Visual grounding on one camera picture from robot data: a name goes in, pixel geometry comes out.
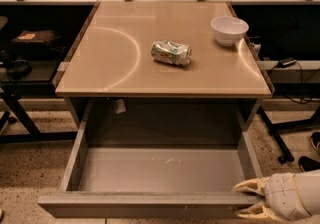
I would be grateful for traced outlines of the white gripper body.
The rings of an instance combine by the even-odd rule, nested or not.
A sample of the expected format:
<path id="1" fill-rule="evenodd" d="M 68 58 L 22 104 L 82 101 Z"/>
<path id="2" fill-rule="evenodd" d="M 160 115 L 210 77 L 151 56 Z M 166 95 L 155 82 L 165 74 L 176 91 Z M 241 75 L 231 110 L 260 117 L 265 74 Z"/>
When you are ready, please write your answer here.
<path id="1" fill-rule="evenodd" d="M 266 203 L 277 217 L 284 220 L 308 218 L 310 213 L 304 202 L 307 186 L 308 181 L 303 175 L 273 174 L 264 187 Z"/>

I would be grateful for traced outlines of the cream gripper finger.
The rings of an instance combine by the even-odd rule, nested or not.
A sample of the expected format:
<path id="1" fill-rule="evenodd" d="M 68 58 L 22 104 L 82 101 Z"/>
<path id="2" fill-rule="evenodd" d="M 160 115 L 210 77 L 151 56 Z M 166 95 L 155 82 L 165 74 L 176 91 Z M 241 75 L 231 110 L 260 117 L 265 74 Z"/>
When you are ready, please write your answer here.
<path id="1" fill-rule="evenodd" d="M 273 210 L 265 203 L 259 202 L 248 208 L 237 209 L 234 211 L 237 217 L 254 220 L 277 220 L 278 217 Z"/>
<path id="2" fill-rule="evenodd" d="M 264 196 L 264 188 L 267 181 L 268 179 L 266 177 L 245 180 L 236 184 L 233 187 L 233 190 L 242 193 L 255 193 L 257 195 Z"/>

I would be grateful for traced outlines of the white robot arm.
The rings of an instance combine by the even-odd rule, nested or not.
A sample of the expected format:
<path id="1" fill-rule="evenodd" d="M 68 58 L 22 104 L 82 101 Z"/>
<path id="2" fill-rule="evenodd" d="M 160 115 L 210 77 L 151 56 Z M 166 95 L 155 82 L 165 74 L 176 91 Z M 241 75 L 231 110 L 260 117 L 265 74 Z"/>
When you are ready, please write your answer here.
<path id="1" fill-rule="evenodd" d="M 320 214 L 320 171 L 276 173 L 254 178 L 233 187 L 237 192 L 262 197 L 248 208 L 236 210 L 240 218 L 297 221 Z"/>

